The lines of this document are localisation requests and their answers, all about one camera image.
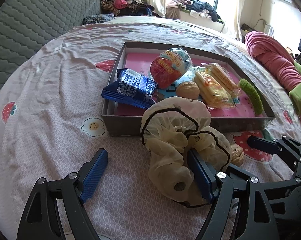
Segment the candy wrapper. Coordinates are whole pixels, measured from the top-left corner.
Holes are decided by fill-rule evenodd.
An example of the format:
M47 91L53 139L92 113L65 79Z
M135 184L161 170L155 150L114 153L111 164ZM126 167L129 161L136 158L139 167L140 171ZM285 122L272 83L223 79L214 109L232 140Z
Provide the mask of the candy wrapper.
M227 91L210 75L206 68L195 68L194 82L208 109L233 107L234 102Z
M127 68L118 69L117 78L104 87L101 92L103 98L145 109L155 103L152 99L157 88L155 81Z
M208 68L208 73L227 91L234 99L238 97L240 88L231 78L231 76L217 63L205 64L203 67Z
M192 65L186 50L169 49L153 61L150 65L150 73L158 83L158 87L165 89L184 75Z

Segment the plastic bag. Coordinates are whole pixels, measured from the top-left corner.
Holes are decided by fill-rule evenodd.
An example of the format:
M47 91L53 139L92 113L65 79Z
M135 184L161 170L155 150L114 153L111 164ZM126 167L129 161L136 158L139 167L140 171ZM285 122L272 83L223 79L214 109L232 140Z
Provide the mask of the plastic bag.
M233 107L234 102L227 91L210 75L205 68L195 68L194 82L208 109Z
M232 98L237 98L240 88L231 78L231 76L225 72L221 65L217 63L205 64L203 67L208 68L208 73L227 91Z
M229 165L230 143L208 126L210 122L211 115L204 103L180 97L166 98L144 113L141 141L151 153L148 176L168 198L191 206L207 202L187 166L186 153L190 147L197 149L217 171L225 171Z
M150 65L150 73L161 89L167 88L192 66L186 50L169 49L161 53Z
M102 98L140 108L149 108L155 103L152 95L157 84L153 80L127 68L118 69L117 78L103 88Z

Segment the clothes on windowsill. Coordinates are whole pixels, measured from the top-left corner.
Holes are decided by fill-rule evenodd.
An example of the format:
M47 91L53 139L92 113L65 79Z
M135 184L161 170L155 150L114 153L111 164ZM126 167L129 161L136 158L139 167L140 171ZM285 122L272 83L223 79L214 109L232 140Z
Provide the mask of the clothes on windowsill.
M201 18L208 18L211 17L208 13L205 13L204 11L200 12Z
M191 11L190 11L190 16L191 16L191 17L194 17L194 18L198 18L198 17L199 17L199 12L196 12L196 11L191 10Z
M180 10L186 9L186 5L184 5L179 0L166 0L166 8L179 8Z
M213 22L217 22L218 20L221 20L216 10L207 2L198 1L198 0L179 0L179 1L181 2L184 1L187 10L191 10L191 11L193 10L200 13L206 9L209 13L209 16L212 17Z

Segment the walnut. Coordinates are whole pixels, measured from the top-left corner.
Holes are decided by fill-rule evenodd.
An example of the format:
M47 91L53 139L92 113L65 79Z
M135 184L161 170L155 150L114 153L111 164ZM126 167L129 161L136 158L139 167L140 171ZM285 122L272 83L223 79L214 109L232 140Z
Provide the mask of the walnut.
M244 161L244 150L238 144L231 145L231 148L233 150L231 163L239 167L243 164Z
M199 88L195 82L186 81L178 85L176 95L181 98L198 99Z

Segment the pile of clothes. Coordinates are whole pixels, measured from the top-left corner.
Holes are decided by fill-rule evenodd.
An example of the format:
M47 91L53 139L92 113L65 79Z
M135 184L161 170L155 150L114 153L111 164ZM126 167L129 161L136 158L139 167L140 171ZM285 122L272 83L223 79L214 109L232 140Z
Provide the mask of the pile of clothes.
M167 0L166 18L180 19L180 11L188 12L194 18L203 17L213 22L224 23L216 10L207 2L198 0Z
M100 0L103 13L113 13L114 16L158 16L154 7L144 4L142 0Z

